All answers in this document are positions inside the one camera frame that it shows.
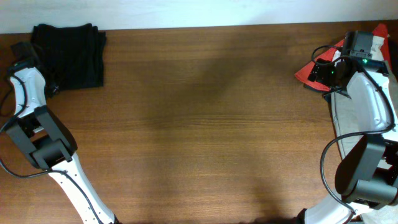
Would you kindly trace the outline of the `white garment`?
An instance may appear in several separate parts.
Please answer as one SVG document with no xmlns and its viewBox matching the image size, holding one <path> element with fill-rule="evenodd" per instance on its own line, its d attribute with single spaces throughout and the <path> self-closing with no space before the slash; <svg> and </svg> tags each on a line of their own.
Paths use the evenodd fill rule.
<svg viewBox="0 0 398 224">
<path fill-rule="evenodd" d="M 367 32 L 347 33 L 342 49 L 333 54 L 333 60 L 340 56 L 363 58 L 366 60 L 384 61 L 381 47 L 384 45 L 384 38 Z"/>
</svg>

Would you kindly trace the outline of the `red t-shirt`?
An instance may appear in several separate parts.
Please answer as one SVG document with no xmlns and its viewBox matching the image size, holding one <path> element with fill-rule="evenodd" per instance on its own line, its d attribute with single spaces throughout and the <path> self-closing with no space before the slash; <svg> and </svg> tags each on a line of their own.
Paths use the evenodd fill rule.
<svg viewBox="0 0 398 224">
<path fill-rule="evenodd" d="M 391 55 L 388 44 L 389 32 L 387 26 L 383 23 L 379 23 L 372 33 L 374 36 L 384 38 L 379 51 L 383 59 L 387 60 L 389 65 L 391 65 Z M 343 44 L 344 40 L 339 41 L 337 44 L 335 44 L 335 48 L 328 49 L 315 59 L 317 62 L 331 62 L 332 59 L 337 58 L 338 48 L 342 47 Z M 320 81 L 320 77 L 323 74 L 324 72 L 320 67 L 316 66 L 314 62 L 309 62 L 306 66 L 295 73 L 295 77 L 301 81 L 305 87 L 312 89 L 313 91 L 328 92 L 330 91 L 330 87 L 324 84 L 324 81 Z"/>
</svg>

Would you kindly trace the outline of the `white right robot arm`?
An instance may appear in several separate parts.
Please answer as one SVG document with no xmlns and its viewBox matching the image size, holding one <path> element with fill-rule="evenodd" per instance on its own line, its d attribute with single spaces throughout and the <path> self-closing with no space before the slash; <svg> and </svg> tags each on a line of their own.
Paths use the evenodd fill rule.
<svg viewBox="0 0 398 224">
<path fill-rule="evenodd" d="M 359 130 L 330 141 L 320 159 L 320 173 L 328 195 L 303 209 L 296 223 L 349 223 L 357 215 L 397 205 L 397 116 L 389 94 L 385 62 L 340 56 L 327 63 L 343 65 L 340 90 L 353 101 Z M 359 137 L 342 159 L 333 189 L 324 176 L 329 148 L 340 140 Z"/>
</svg>

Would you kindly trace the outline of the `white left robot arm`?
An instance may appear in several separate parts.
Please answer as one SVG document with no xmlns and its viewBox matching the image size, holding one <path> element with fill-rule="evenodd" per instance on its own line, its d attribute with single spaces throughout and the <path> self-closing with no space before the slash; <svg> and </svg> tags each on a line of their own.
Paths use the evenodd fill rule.
<svg viewBox="0 0 398 224">
<path fill-rule="evenodd" d="M 16 61 L 6 78 L 15 94 L 15 112 L 1 131 L 6 133 L 31 166 L 31 179 L 49 175 L 71 201 L 83 223 L 118 223 L 102 202 L 80 164 L 78 146 L 67 127 L 48 108 L 44 68 L 30 42 L 12 45 Z"/>
</svg>

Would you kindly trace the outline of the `grey khaki shorts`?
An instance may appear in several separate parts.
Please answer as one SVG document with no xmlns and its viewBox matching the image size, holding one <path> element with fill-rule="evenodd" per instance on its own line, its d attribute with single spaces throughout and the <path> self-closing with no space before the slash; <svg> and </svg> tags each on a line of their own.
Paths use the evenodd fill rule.
<svg viewBox="0 0 398 224">
<path fill-rule="evenodd" d="M 382 99 L 374 84 L 362 72 L 356 72 L 346 87 L 348 96 L 331 95 L 331 112 L 336 135 L 360 131 L 382 131 L 391 123 L 397 123 L 397 78 L 369 72 L 382 88 L 388 104 Z M 394 110 L 391 120 L 387 105 Z"/>
</svg>

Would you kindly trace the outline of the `black shorts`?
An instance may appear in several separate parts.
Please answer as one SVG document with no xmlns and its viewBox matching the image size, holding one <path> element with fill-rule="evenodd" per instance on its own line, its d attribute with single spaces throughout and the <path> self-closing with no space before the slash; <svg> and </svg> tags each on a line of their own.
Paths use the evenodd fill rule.
<svg viewBox="0 0 398 224">
<path fill-rule="evenodd" d="M 106 33 L 93 24 L 64 28 L 39 24 L 30 42 L 44 68 L 60 73 L 60 91 L 104 85 Z"/>
</svg>

